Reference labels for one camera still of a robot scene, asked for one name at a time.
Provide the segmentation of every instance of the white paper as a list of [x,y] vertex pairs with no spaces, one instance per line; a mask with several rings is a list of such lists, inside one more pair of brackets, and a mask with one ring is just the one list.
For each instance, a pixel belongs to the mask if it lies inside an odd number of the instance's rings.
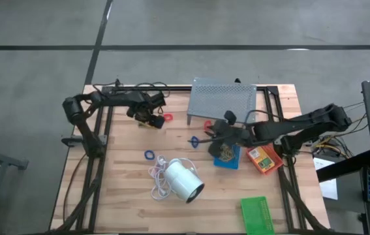
[[[319,159],[319,158],[316,158],[316,157],[314,158],[315,170],[321,169],[321,168],[323,168],[325,166],[329,166],[331,164],[334,164],[334,162],[327,161],[327,160],[324,160],[324,159]],[[320,183],[320,187],[321,187],[321,192],[322,192],[323,197],[334,199],[334,200],[338,199],[338,196],[337,196],[337,180],[336,179],[324,181],[324,182]]]

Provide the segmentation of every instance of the orange box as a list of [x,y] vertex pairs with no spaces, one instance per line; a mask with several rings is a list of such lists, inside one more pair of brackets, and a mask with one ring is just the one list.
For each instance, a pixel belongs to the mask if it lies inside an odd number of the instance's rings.
[[[256,151],[256,154],[257,156],[254,156],[253,153],[250,154],[250,152],[252,152],[252,150],[254,149],[257,149]],[[268,175],[270,173],[272,173],[274,170],[278,169],[279,167],[281,167],[283,165],[283,161],[282,159],[280,158],[280,156],[278,156],[278,154],[275,152],[274,148],[273,148],[273,144],[268,144],[266,146],[260,146],[260,147],[257,147],[257,148],[247,148],[247,157],[250,159],[250,161],[254,164],[254,166],[257,168],[257,170],[264,174],[264,175]],[[269,157],[273,162],[270,163],[271,167],[267,170],[264,170],[259,164],[258,164],[258,161],[256,160],[257,157]]]

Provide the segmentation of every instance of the blue clip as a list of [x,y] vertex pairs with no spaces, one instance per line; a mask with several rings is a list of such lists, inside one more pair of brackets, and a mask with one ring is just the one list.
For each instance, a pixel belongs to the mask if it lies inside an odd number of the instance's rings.
[[192,136],[191,144],[193,148],[197,148],[199,145],[199,139],[196,136]]
[[155,154],[154,154],[154,152],[153,151],[151,151],[151,150],[147,150],[147,151],[145,151],[144,152],[144,157],[146,157],[146,159],[147,160],[153,160],[154,158],[155,158]]

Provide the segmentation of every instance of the red clip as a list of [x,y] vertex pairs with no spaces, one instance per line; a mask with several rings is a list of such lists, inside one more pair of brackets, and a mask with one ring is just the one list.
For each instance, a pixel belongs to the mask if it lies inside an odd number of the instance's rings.
[[209,129],[208,127],[212,126],[212,122],[211,121],[206,121],[204,123],[204,131],[211,131],[211,129]]
[[163,115],[165,121],[172,121],[173,115],[172,114],[164,114]]

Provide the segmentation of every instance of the blue package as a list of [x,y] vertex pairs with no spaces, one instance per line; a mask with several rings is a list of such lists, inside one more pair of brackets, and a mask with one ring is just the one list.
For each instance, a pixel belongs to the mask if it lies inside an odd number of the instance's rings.
[[214,160],[213,160],[213,165],[237,170],[238,165],[239,165],[239,158],[240,158],[242,150],[241,150],[240,146],[237,146],[235,144],[233,144],[231,146],[231,150],[232,150],[232,153],[233,153],[233,156],[234,156],[231,160],[223,161],[223,160],[221,160],[221,158],[215,157]]

